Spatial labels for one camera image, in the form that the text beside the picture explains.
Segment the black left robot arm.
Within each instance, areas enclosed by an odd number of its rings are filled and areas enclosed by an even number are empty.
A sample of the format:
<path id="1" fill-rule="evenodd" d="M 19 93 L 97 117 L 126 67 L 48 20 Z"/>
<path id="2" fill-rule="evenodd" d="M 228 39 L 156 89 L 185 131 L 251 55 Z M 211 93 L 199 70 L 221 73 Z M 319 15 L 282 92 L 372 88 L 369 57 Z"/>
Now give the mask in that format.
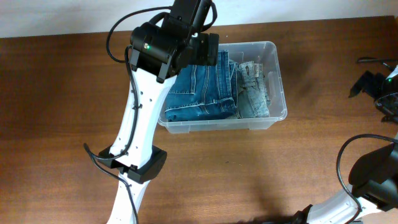
<path id="1" fill-rule="evenodd" d="M 122 63 L 129 94 L 116 140 L 91 160 L 104 173 L 117 169 L 118 191 L 108 223 L 138 223 L 137 213 L 149 182 L 156 178 L 167 153 L 153 146 L 157 120 L 181 69 L 215 65 L 219 36 L 207 34 L 207 14 L 217 18 L 213 1 L 175 1 L 136 27 Z"/>

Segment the light blue jeans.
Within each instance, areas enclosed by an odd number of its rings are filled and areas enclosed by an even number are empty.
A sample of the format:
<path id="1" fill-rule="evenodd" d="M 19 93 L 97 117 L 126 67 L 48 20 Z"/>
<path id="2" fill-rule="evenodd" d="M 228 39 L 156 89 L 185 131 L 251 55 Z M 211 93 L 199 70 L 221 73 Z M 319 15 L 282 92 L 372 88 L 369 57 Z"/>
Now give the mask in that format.
<path id="1" fill-rule="evenodd" d="M 245 118 L 266 118 L 271 105 L 262 64 L 253 61 L 234 64 L 236 72 L 236 116 Z"/>

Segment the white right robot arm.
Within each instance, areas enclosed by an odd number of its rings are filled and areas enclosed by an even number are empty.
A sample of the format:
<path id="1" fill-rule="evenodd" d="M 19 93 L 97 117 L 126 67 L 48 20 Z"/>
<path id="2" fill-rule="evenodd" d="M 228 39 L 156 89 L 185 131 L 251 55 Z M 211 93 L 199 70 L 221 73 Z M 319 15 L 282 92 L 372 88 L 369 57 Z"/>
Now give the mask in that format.
<path id="1" fill-rule="evenodd" d="M 365 72 L 350 90 L 350 97 L 365 92 L 375 107 L 384 114 L 383 123 L 397 123 L 397 68 L 390 74 Z M 346 147 L 357 139 L 379 139 L 388 145 L 361 156 L 352 167 L 348 183 L 344 183 L 340 163 Z M 363 216 L 388 212 L 397 208 L 397 138 L 377 134 L 359 134 L 349 138 L 336 158 L 336 174 L 342 190 L 323 203 L 309 205 L 298 211 L 291 222 L 360 223 Z"/>

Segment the dark blue jeans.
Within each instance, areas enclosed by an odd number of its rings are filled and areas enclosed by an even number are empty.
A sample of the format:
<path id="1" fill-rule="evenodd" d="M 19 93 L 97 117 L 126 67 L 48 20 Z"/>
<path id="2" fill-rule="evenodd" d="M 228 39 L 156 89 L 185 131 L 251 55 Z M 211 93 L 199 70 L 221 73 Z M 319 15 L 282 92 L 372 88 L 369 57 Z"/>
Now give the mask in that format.
<path id="1" fill-rule="evenodd" d="M 165 100 L 169 122 L 226 119 L 237 110 L 236 62 L 218 52 L 217 64 L 183 68 Z"/>

